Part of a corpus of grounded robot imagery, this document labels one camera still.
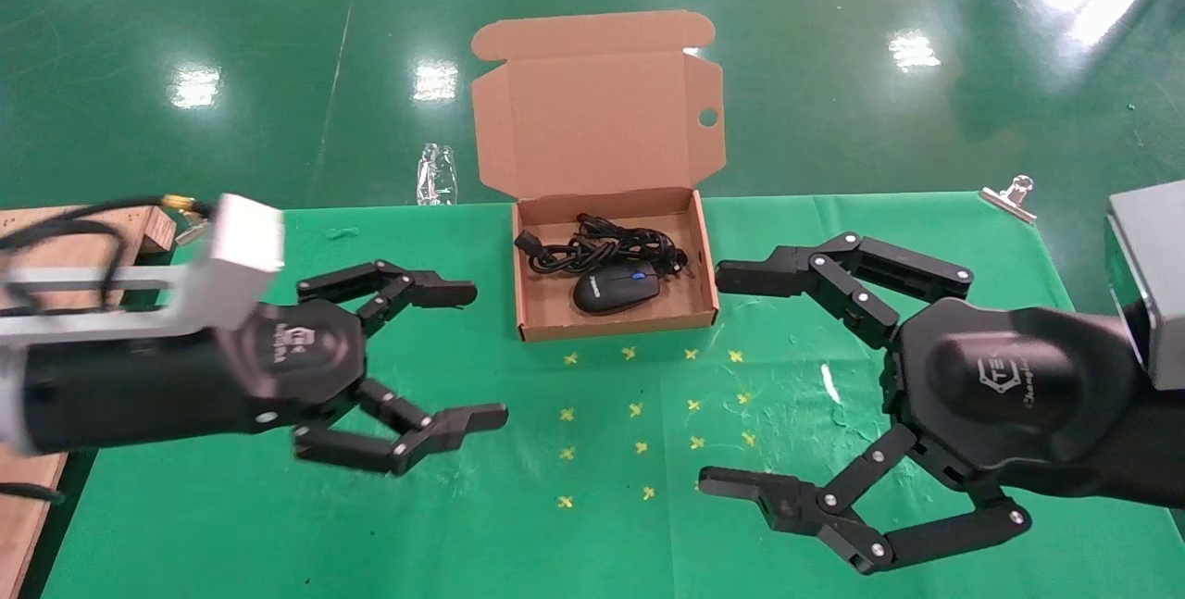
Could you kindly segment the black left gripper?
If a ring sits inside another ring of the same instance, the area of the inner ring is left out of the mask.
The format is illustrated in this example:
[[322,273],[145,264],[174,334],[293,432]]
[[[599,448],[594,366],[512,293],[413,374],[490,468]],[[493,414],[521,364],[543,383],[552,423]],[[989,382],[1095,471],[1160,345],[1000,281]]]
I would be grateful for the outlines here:
[[[261,302],[229,331],[31,346],[20,380],[24,447],[51,455],[299,426],[299,460],[404,476],[427,455],[506,426],[505,404],[429,414],[364,380],[367,337],[408,306],[473,304],[474,282],[376,260],[301,280],[296,294],[302,304]],[[351,301],[360,302],[353,313],[335,305]],[[346,412],[350,397],[396,438],[318,423]]]

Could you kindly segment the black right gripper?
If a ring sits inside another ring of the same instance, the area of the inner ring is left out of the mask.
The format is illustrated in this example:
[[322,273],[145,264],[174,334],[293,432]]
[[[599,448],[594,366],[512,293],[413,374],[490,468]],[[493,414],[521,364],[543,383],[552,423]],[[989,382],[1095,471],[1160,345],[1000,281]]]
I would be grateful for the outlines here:
[[[973,306],[959,300],[969,268],[859,232],[722,260],[715,280],[723,293],[807,295],[867,346],[889,346],[885,410],[898,423],[826,485],[700,469],[702,493],[752,502],[773,531],[816,537],[872,575],[1029,531],[1029,511],[998,485],[1181,508],[1181,391],[1153,385],[1117,318]],[[934,304],[898,329],[899,313],[867,285]],[[915,460],[965,490],[973,510],[876,531],[856,502],[918,447]]]

